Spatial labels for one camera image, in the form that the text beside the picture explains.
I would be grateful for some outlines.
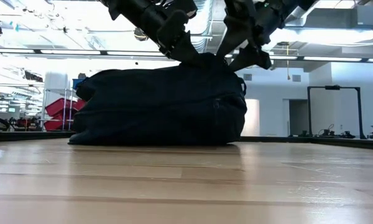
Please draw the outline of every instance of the ceiling pipe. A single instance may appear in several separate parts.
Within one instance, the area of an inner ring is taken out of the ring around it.
[[[316,5],[320,0],[316,0],[316,2],[309,8],[307,11],[302,9],[301,7],[297,7],[286,19],[285,25],[288,26],[297,26],[302,27],[305,25],[306,17],[311,13]]]

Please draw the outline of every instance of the wooden surface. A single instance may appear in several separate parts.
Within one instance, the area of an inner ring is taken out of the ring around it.
[[[373,223],[373,150],[0,142],[0,224]]]

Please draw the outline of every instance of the black bag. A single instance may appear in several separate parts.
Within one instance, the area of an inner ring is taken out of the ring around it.
[[[202,54],[207,69],[105,70],[81,82],[88,101],[70,144],[222,145],[238,141],[246,84],[226,62]]]

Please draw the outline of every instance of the ductwork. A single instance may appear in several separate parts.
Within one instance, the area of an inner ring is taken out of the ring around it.
[[[70,0],[70,1],[81,1],[81,2],[87,2],[91,0]],[[211,19],[211,13],[212,13],[212,5],[213,0],[194,0],[198,12],[197,15],[189,20],[188,24],[186,25],[186,30],[190,30],[192,34],[191,42],[195,49],[198,52],[203,52],[205,50],[207,41],[209,41],[207,38],[204,37],[197,37],[197,35],[209,35],[210,31],[210,19]]]
[[[316,2],[309,8],[309,10],[304,10],[301,7],[297,7],[286,19],[285,19],[285,25],[286,26],[297,26],[302,27],[305,25],[306,17],[309,15],[309,13],[312,12],[312,10],[315,9],[315,6],[318,4],[319,0],[316,0]]]

